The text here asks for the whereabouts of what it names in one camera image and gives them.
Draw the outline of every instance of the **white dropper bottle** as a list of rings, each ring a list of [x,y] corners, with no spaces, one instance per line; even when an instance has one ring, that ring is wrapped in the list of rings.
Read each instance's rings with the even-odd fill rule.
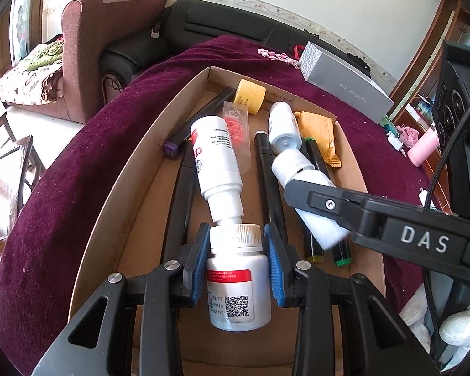
[[[191,126],[198,182],[217,224],[242,223],[242,179],[226,122],[206,116]]]
[[[312,163],[296,149],[280,153],[273,161],[272,172],[284,188],[292,179],[334,187],[331,180],[323,172],[316,170]],[[295,209],[324,250],[336,246],[349,233],[333,219]]]

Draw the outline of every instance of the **maroon velvet blanket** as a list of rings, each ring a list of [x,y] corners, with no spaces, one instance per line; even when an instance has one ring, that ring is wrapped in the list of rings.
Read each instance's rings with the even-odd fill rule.
[[[258,48],[223,36],[150,68],[96,114],[47,170],[0,263],[0,345],[23,374],[31,374],[66,324],[89,235],[131,152],[167,103],[208,66],[259,79],[329,110],[341,123],[367,190],[419,203],[420,187],[428,186],[423,170],[389,145],[380,126],[305,82],[292,66],[261,57]],[[387,298],[398,312],[421,284],[420,269],[389,257],[384,262]]]

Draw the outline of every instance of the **black leather sofa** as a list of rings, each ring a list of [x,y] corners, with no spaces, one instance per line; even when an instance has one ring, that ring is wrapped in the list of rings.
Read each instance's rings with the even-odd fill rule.
[[[100,55],[102,75],[111,75],[126,87],[148,67],[221,35],[245,38],[294,57],[296,45],[308,41],[339,56],[370,77],[369,66],[310,34],[282,22],[239,8],[202,0],[178,0],[159,15],[154,31],[144,29],[111,42]]]

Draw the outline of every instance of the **qr code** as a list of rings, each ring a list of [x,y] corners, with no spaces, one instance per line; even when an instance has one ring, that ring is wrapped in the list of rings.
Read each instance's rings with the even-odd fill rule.
[[[249,300],[247,295],[240,297],[225,297],[224,309],[227,317],[248,317],[249,316]]]

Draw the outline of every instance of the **brown sofa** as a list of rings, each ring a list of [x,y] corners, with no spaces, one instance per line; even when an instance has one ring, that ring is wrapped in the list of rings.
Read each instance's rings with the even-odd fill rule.
[[[63,10],[63,95],[45,105],[18,105],[86,123],[104,104],[99,55],[113,40],[151,29],[166,0],[71,0]]]

